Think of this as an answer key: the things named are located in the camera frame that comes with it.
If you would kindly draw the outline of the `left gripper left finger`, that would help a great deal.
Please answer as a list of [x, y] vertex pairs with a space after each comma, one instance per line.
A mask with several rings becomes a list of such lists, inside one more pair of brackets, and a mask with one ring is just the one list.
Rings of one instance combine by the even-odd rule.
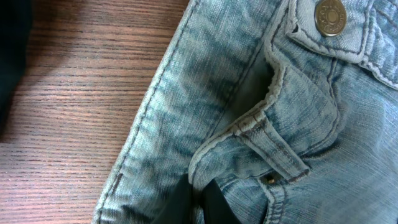
[[191, 215], [192, 186], [188, 181], [188, 174], [184, 174], [152, 224], [190, 224]]

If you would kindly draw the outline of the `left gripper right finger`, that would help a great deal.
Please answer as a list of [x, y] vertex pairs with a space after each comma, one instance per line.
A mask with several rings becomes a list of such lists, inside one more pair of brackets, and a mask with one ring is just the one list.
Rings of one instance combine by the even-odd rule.
[[201, 191], [200, 206], [205, 224], [241, 224], [215, 180]]

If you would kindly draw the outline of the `light blue denim shorts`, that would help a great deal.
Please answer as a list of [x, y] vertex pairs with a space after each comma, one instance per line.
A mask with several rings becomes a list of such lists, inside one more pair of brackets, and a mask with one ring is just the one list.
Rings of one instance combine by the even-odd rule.
[[241, 223], [397, 222], [397, 2], [190, 1], [96, 204], [152, 223], [181, 176]]

